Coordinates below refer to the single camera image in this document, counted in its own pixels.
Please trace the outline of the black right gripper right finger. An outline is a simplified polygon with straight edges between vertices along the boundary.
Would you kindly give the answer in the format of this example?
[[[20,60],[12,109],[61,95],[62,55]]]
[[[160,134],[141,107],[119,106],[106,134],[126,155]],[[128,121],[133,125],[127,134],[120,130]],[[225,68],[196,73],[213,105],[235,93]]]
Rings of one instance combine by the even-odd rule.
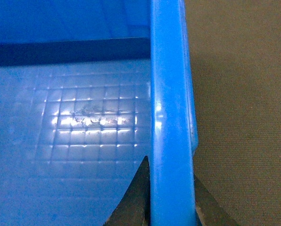
[[[239,226],[194,175],[196,220],[198,226]]]

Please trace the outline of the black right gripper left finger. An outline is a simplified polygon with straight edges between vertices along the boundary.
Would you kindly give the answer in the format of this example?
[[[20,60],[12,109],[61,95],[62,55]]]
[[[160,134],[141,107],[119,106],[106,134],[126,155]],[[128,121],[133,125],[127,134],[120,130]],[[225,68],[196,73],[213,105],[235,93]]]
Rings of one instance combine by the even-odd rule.
[[[143,158],[124,196],[104,225],[150,225],[150,169],[148,156]]]

